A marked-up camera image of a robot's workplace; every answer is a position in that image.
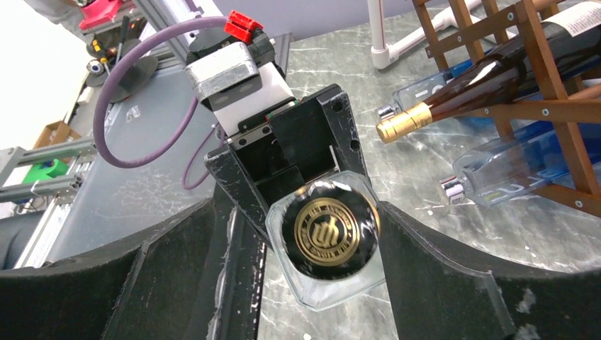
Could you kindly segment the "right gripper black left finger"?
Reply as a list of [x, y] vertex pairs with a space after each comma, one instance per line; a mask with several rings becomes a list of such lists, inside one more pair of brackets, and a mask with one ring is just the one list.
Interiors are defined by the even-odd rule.
[[230, 199], [1, 272], [2, 339], [255, 339], [266, 245]]

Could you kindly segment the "clear bottle black cap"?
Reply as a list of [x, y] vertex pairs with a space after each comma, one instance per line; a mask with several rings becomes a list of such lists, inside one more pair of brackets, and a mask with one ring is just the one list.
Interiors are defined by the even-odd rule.
[[377, 202], [367, 176], [342, 171], [270, 207], [265, 226], [300, 305], [327, 310], [384, 283]]

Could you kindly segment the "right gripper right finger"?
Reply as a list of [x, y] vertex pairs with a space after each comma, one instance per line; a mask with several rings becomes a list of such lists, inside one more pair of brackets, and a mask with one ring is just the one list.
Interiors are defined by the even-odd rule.
[[401, 339], [599, 339], [600, 270], [562, 273], [473, 248], [378, 204]]

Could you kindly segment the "dark bottle gold foil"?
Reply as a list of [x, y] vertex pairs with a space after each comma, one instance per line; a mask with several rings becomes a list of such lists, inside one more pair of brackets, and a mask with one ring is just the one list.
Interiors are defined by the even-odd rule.
[[382, 120], [376, 126], [382, 142], [454, 115], [552, 89], [600, 63], [599, 1], [581, 1], [544, 20], [534, 1], [521, 1], [512, 10], [518, 24], [535, 30], [522, 30], [431, 96]]

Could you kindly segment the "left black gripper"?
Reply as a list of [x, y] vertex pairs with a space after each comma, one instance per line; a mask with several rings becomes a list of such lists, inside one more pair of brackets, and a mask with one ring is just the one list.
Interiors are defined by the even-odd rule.
[[257, 130], [258, 140], [232, 141], [209, 152], [205, 165], [266, 244], [271, 204], [335, 169], [368, 174], [351, 103], [338, 84], [265, 115]]

